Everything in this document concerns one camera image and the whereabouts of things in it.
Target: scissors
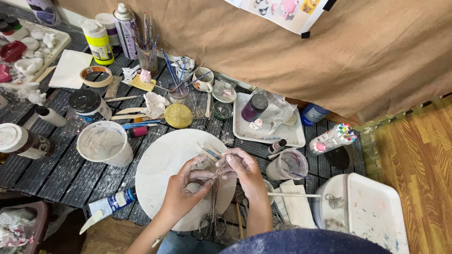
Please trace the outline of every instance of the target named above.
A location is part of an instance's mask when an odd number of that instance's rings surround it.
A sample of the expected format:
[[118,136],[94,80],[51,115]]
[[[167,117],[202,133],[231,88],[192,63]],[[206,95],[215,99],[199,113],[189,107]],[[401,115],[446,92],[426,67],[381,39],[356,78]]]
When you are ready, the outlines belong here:
[[[226,221],[222,214],[215,214],[215,205],[217,202],[217,194],[218,194],[218,185],[220,181],[215,179],[215,183],[212,185],[211,193],[212,193],[212,207],[210,211],[204,215],[201,219],[201,222],[199,223],[199,234],[203,238],[209,236],[212,234],[212,230],[215,230],[215,235],[218,238],[222,238],[226,233]],[[202,229],[202,223],[204,221],[207,221],[208,225],[205,227],[205,229]],[[222,225],[224,228],[223,230],[219,229],[218,226]]]

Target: dark blue bottle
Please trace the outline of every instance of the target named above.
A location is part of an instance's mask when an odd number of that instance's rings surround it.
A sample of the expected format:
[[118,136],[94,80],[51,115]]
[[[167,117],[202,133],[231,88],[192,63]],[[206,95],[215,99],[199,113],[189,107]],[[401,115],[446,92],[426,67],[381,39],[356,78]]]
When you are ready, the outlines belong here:
[[322,120],[330,111],[314,103],[309,104],[300,114],[304,126],[313,126]]

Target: white squeeze bottle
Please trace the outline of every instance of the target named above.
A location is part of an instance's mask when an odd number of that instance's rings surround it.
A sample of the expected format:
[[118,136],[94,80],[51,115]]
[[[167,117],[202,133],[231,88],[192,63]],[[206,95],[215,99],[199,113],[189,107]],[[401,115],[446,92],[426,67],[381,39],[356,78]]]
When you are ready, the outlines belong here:
[[55,110],[51,108],[37,106],[34,111],[38,113],[40,118],[55,125],[56,127],[63,127],[67,123],[67,120],[64,117],[62,117],[60,114],[58,114],[57,112],[55,112]]

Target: hand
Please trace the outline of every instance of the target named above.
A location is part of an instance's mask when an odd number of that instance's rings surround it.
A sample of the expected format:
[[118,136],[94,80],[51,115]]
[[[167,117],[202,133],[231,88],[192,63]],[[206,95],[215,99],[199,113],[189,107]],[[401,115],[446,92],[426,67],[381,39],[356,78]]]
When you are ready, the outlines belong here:
[[240,148],[228,149],[222,155],[225,155],[225,157],[215,163],[217,167],[225,167],[222,178],[226,179],[236,175],[250,203],[268,202],[267,187],[262,179],[256,159]]
[[[191,170],[192,166],[206,160],[207,156],[198,156],[187,161],[180,169],[177,175],[172,175],[168,180],[165,199],[158,213],[165,214],[174,224],[182,217],[189,213],[199,201],[209,193],[214,183],[212,178],[208,180],[210,175],[207,170]],[[186,187],[191,181],[202,181],[202,187],[193,193]]]

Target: brown paper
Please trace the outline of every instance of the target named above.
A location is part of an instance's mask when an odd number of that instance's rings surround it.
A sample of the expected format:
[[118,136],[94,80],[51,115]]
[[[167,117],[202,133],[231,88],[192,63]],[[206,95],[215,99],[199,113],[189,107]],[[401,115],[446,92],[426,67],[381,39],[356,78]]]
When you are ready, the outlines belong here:
[[[59,0],[88,18],[120,1]],[[290,98],[363,121],[452,91],[452,2],[337,1],[295,33],[223,0],[131,0],[175,56]]]

